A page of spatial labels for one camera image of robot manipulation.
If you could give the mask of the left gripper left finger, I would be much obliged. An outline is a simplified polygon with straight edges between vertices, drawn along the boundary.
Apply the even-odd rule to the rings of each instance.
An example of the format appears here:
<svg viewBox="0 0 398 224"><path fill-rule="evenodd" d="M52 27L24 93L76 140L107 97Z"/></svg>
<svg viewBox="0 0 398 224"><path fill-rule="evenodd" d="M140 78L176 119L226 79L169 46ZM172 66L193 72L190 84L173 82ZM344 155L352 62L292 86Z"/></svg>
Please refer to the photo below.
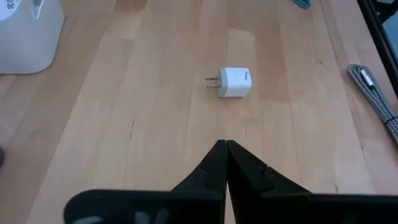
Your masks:
<svg viewBox="0 0 398 224"><path fill-rule="evenodd" d="M169 191L92 189L72 197L65 223L223 223L226 203L226 141Z"/></svg>

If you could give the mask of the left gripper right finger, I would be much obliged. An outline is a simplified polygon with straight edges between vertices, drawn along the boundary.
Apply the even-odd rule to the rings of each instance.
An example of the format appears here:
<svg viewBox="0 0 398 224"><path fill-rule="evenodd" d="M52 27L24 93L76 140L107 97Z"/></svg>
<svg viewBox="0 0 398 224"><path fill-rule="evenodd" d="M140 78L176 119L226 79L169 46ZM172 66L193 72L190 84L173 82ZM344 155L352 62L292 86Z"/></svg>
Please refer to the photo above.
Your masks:
<svg viewBox="0 0 398 224"><path fill-rule="evenodd" d="M237 223L397 223L395 195L312 193L237 142L226 143Z"/></svg>

